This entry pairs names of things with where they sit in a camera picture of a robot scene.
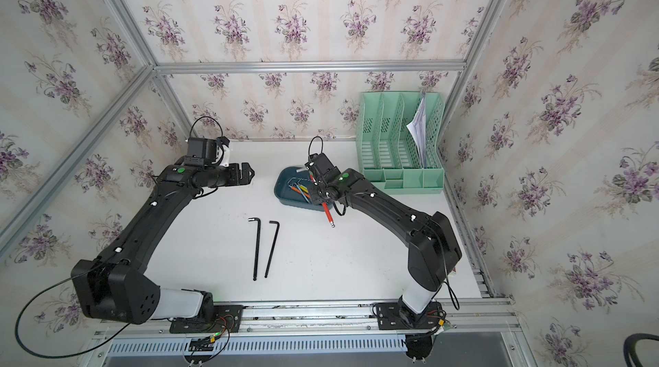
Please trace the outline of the red hex key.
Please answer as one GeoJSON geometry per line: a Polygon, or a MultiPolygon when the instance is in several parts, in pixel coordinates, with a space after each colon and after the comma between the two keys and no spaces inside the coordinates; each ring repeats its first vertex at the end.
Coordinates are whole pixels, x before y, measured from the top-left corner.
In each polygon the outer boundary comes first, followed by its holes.
{"type": "MultiPolygon", "coordinates": [[[[314,175],[312,174],[311,171],[309,171],[309,175],[310,175],[310,178],[311,178],[311,180],[312,180],[312,183],[314,184],[314,186],[315,186],[317,192],[318,192],[319,195],[320,195],[320,187],[319,187],[319,183],[317,182],[316,178],[314,177],[314,175]]],[[[331,215],[331,211],[329,210],[329,207],[328,207],[327,202],[325,202],[325,201],[323,200],[323,201],[321,202],[321,205],[322,205],[322,207],[323,207],[323,209],[324,209],[324,213],[325,213],[326,218],[328,219],[329,225],[331,226],[331,228],[336,228],[335,221],[334,221],[334,219],[333,219],[333,217],[332,217],[332,215],[331,215]]]]}

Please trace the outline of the orange hex key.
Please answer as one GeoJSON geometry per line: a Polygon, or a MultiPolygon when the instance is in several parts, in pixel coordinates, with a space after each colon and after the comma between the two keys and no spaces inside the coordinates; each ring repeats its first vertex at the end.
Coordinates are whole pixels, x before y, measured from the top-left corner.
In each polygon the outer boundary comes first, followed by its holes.
{"type": "Polygon", "coordinates": [[[291,186],[289,186],[289,188],[291,190],[293,190],[294,192],[296,192],[297,194],[301,195],[305,199],[306,202],[311,203],[310,195],[308,195],[305,191],[303,191],[299,186],[291,185],[291,186]]]}

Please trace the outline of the long black hex key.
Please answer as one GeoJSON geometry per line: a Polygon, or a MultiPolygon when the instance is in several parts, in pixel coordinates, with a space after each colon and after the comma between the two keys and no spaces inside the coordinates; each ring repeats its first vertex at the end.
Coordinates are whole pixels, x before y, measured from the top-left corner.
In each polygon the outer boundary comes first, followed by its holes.
{"type": "Polygon", "coordinates": [[[254,251],[254,262],[253,262],[253,271],[252,271],[252,280],[257,281],[258,278],[258,265],[259,265],[259,255],[260,255],[260,245],[261,245],[261,233],[262,233],[262,220],[258,217],[250,217],[249,222],[256,224],[256,239],[255,239],[255,251],[254,251]]]}

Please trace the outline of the short black hex key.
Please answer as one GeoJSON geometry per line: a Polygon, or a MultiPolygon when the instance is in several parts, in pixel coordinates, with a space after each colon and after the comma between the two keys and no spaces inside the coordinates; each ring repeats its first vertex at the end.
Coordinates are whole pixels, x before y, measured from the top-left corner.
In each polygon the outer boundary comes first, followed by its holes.
{"type": "Polygon", "coordinates": [[[273,261],[273,258],[274,258],[276,244],[277,244],[278,236],[279,236],[280,229],[281,229],[281,223],[279,221],[270,220],[269,224],[275,226],[276,229],[275,229],[275,233],[274,233],[272,243],[271,243],[271,247],[270,247],[270,250],[269,250],[269,257],[268,257],[268,261],[267,261],[267,264],[266,264],[266,270],[265,270],[265,273],[264,273],[264,278],[265,279],[269,278],[269,273],[270,273],[272,261],[273,261]]]}

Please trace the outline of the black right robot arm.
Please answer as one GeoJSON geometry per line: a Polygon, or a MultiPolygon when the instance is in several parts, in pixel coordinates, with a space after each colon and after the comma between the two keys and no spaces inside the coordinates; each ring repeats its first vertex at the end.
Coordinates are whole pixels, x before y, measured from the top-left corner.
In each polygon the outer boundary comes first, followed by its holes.
{"type": "Polygon", "coordinates": [[[314,182],[316,202],[339,204],[365,214],[394,234],[408,249],[412,283],[400,298],[403,310],[419,316],[448,281],[463,252],[448,217],[430,215],[396,200],[354,169],[340,171],[323,153],[308,156],[305,167],[314,182]]]}

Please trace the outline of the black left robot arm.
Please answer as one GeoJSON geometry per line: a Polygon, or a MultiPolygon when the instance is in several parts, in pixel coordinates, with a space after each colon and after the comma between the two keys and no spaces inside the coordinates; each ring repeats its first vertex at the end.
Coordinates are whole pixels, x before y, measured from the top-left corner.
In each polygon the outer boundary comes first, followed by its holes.
{"type": "Polygon", "coordinates": [[[93,260],[80,260],[72,269],[70,276],[82,313],[92,319],[129,324],[143,324],[155,317],[162,289],[145,272],[173,221],[206,188],[244,186],[254,176],[247,163],[167,166],[118,238],[93,260]]]}

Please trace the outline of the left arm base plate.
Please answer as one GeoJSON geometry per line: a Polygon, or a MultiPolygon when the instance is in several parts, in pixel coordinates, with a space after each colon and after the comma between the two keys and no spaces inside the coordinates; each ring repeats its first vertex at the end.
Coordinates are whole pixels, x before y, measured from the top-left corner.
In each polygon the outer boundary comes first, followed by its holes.
{"type": "Polygon", "coordinates": [[[176,318],[171,322],[170,334],[211,334],[227,329],[237,333],[245,307],[243,305],[215,305],[214,310],[202,310],[193,318],[176,318]]]}

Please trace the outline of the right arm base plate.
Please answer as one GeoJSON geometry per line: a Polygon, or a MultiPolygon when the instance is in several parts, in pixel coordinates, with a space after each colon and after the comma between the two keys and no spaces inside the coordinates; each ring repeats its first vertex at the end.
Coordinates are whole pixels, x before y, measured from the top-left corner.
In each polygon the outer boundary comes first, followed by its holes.
{"type": "Polygon", "coordinates": [[[446,321],[446,312],[439,302],[432,301],[420,314],[410,310],[402,301],[375,303],[372,314],[379,330],[419,330],[439,329],[446,321]]]}

